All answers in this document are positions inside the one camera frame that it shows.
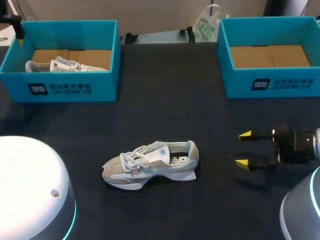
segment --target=blue box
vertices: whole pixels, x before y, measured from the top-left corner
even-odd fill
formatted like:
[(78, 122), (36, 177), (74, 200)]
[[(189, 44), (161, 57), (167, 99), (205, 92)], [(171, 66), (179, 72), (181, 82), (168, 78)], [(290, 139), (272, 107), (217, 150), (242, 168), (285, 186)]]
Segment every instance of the blue box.
[[(230, 47), (273, 45), (301, 45), (311, 67), (235, 68)], [(320, 26), (314, 17), (223, 18), (217, 56), (229, 99), (320, 96)]]
[[(117, 100), (121, 60), (117, 21), (26, 21), (22, 26), (23, 46), (14, 39), (0, 68), (1, 80), (15, 103)], [(26, 62), (32, 59), (36, 49), (112, 50), (110, 69), (108, 72), (25, 73)], [(35, 94), (32, 88), (41, 91)]]

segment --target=white sneaker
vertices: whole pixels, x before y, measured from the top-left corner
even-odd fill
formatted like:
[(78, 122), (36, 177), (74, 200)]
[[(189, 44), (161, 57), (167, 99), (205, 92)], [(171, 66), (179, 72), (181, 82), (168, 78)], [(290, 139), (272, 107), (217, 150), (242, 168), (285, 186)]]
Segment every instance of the white sneaker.
[(193, 141), (156, 141), (112, 158), (102, 166), (102, 177), (114, 187), (138, 190), (154, 176), (175, 181), (195, 180), (198, 162), (199, 151)]
[(76, 61), (67, 60), (57, 56), (55, 60), (50, 63), (35, 63), (34, 61), (27, 61), (25, 64), (26, 73), (37, 72), (105, 72), (108, 71), (101, 67), (86, 66)]

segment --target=shoelace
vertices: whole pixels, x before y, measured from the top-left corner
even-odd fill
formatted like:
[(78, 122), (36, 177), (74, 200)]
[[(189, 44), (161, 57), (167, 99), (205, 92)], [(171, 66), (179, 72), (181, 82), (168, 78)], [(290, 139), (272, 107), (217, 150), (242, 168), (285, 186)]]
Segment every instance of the shoelace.
[(69, 64), (69, 66), (71, 67), (72, 70), (76, 70), (77, 67), (80, 67), (81, 70), (85, 70), (86, 69), (85, 65), (83, 65), (83, 64), (80, 64), (80, 63), (78, 63), (76, 61), (73, 61), (73, 60), (70, 60), (70, 62), (74, 63), (74, 64)]
[(137, 169), (148, 168), (148, 165), (142, 165), (135, 161), (136, 158), (142, 158), (148, 161), (148, 157), (144, 155), (147, 150), (148, 149), (146, 148), (146, 146), (140, 146), (132, 152), (129, 151), (126, 153), (121, 153), (120, 160), (123, 170), (125, 172), (130, 172), (134, 169), (135, 166), (137, 167)]

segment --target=white plastic bag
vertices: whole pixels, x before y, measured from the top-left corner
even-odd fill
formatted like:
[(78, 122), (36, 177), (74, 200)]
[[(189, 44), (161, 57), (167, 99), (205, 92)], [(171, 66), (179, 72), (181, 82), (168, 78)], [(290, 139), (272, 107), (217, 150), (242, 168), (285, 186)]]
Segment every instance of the white plastic bag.
[[(211, 7), (215, 7), (217, 10), (210, 16)], [(206, 6), (193, 27), (195, 42), (216, 42), (218, 38), (219, 24), (220, 6), (217, 4)]]

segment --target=black table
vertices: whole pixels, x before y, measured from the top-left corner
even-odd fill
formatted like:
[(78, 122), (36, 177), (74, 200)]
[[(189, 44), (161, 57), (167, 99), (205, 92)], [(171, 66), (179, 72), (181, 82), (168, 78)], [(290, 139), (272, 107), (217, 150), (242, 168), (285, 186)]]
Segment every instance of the black table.
[[(320, 98), (228, 100), (215, 53), (214, 43), (123, 46), (115, 103), (13, 104), (0, 86), (0, 134), (41, 140), (64, 160), (75, 239), (284, 239), (281, 202), (317, 163), (243, 171), (234, 154), (267, 154), (271, 143), (240, 143), (238, 135), (286, 122), (320, 127)], [(129, 192), (104, 183), (106, 161), (156, 140), (193, 140), (198, 179), (156, 178)]]

